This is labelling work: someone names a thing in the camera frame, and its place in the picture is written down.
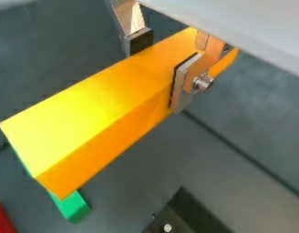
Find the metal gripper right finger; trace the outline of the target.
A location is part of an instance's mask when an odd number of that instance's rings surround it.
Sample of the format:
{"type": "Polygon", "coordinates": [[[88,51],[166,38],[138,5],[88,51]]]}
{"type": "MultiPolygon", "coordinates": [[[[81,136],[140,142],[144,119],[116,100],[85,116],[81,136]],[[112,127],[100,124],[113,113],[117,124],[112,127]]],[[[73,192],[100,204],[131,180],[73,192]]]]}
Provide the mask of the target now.
{"type": "Polygon", "coordinates": [[[170,110],[175,114],[190,106],[195,93],[211,89],[211,67],[224,55],[224,42],[202,31],[196,34],[195,48],[198,51],[174,69],[170,110]]]}

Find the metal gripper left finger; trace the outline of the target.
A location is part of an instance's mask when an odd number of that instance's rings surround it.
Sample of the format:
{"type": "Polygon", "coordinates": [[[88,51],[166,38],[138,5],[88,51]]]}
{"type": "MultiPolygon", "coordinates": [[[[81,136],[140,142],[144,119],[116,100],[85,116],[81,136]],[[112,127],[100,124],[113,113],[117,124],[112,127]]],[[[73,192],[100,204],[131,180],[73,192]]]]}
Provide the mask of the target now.
{"type": "Polygon", "coordinates": [[[119,31],[127,56],[133,56],[154,44],[154,30],[146,25],[136,0],[104,0],[119,31]]]}

